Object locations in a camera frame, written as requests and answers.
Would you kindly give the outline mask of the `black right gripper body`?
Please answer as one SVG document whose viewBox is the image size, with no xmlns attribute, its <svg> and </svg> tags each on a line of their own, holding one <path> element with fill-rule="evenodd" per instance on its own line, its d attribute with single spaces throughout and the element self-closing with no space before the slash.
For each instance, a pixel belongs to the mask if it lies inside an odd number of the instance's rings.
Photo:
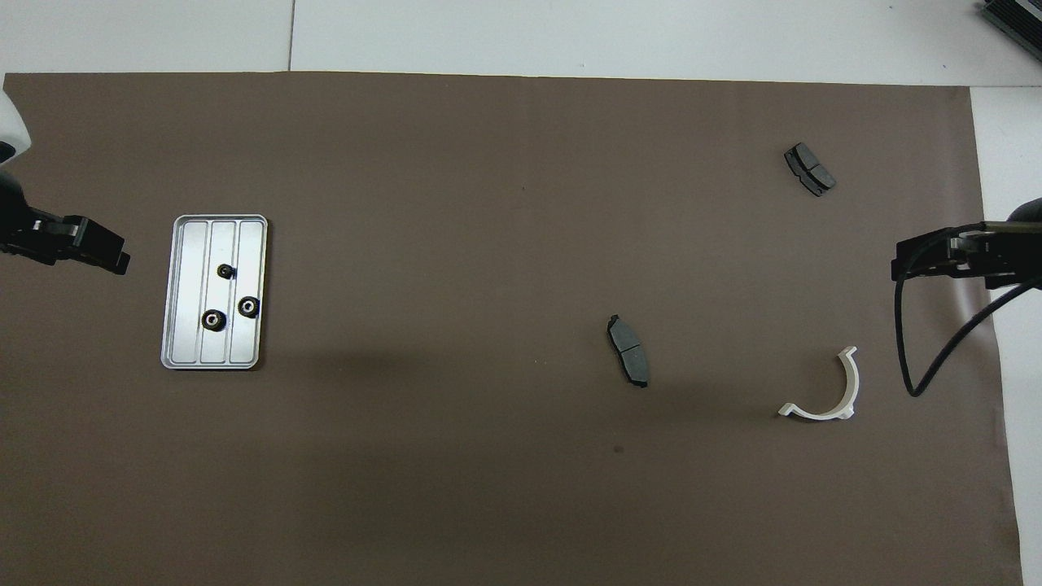
<svg viewBox="0 0 1042 586">
<path fill-rule="evenodd" d="M 1041 274 L 1041 199 L 1016 207 L 1006 219 L 1012 223 L 1031 223 L 1029 231 L 993 230 L 960 236 L 952 241 L 953 250 L 963 253 L 963 264 L 957 267 L 956 278 L 985 278 L 987 263 L 994 260 L 1023 260 L 1029 263 L 1029 279 Z"/>
</svg>

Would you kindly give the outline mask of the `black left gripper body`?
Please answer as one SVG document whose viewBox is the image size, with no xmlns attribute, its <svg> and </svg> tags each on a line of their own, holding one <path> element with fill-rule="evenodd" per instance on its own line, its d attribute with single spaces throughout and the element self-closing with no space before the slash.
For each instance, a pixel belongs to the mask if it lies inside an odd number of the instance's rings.
<svg viewBox="0 0 1042 586">
<path fill-rule="evenodd" d="M 63 224 L 63 216 L 30 207 L 22 186 L 10 172 L 1 171 L 1 243 L 22 246 L 49 245 L 57 252 L 63 248 L 58 234 L 48 230 L 51 224 Z"/>
</svg>

